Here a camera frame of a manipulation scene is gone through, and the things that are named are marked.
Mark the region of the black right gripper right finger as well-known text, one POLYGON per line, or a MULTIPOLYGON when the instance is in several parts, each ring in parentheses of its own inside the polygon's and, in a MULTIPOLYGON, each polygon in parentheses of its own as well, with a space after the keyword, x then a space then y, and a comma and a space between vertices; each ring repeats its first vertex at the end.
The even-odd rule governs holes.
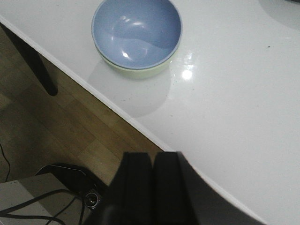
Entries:
POLYGON ((184 186, 177 153, 158 153, 155 157, 153 169, 155 180, 155 224, 199 224, 184 186))

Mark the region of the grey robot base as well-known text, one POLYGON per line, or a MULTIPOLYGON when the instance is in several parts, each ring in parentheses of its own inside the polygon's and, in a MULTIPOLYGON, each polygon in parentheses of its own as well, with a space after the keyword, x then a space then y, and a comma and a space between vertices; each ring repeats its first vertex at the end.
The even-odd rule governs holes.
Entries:
POLYGON ((2 225, 82 225, 107 185, 85 167, 52 164, 34 176, 1 183, 2 225))

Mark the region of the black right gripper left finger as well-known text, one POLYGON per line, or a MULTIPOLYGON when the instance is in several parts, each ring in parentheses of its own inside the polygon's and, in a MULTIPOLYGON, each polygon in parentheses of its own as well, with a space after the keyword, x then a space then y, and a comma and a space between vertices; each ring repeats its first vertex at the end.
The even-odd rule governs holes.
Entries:
POLYGON ((152 224, 152 164, 147 153, 124 153, 106 200, 108 225, 152 224))

